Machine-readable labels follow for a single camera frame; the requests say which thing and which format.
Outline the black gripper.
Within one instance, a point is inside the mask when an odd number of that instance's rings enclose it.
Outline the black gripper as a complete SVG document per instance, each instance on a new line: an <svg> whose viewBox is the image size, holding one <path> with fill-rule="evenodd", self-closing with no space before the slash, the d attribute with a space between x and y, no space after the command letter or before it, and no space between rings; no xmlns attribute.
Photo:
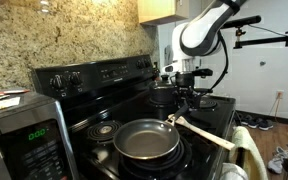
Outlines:
<svg viewBox="0 0 288 180"><path fill-rule="evenodd" d="M211 93L208 88L195 88L195 77L212 76L211 69L197 69L192 72L177 72L175 74L175 84L177 87L177 102L187 104L190 109L199 109L202 97Z"/></svg>

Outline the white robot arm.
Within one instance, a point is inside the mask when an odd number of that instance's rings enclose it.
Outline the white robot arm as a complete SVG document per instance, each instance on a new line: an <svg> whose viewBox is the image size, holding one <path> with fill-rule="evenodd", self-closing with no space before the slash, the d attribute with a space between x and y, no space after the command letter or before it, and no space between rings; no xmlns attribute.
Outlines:
<svg viewBox="0 0 288 180"><path fill-rule="evenodd" d="M194 58L212 55L225 47L220 28L247 0L213 0L208 7L190 22L176 26L172 33L173 60L164 66L163 72L175 72L177 102L190 109L199 109L203 95L211 93L223 79L228 65L209 89L195 89L196 76L212 76L211 69L195 69Z"/></svg>

